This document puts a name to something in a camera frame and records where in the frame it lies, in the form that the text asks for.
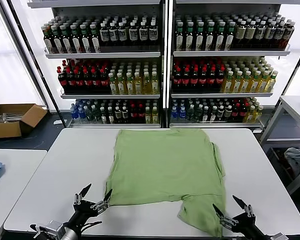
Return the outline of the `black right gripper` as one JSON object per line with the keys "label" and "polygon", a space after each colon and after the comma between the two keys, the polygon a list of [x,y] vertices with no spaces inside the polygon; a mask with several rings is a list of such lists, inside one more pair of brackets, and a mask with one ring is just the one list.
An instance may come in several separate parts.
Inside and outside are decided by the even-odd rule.
{"label": "black right gripper", "polygon": [[256,217],[253,208],[250,204],[246,204],[242,199],[232,196],[235,202],[244,210],[233,218],[225,216],[221,210],[212,204],[220,224],[226,228],[231,229],[234,233],[243,234],[248,240],[267,240],[268,236],[263,234],[261,230],[255,225]]}

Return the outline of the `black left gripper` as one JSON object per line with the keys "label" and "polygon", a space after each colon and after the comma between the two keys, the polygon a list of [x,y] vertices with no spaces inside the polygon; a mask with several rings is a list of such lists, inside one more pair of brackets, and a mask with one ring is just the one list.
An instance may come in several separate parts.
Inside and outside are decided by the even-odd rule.
{"label": "black left gripper", "polygon": [[82,229],[90,218],[97,217],[99,215],[98,213],[103,213],[109,207],[113,189],[110,189],[104,199],[98,203],[83,200],[91,186],[92,184],[90,183],[84,187],[80,193],[75,194],[73,202],[74,214],[66,223],[68,228]]}

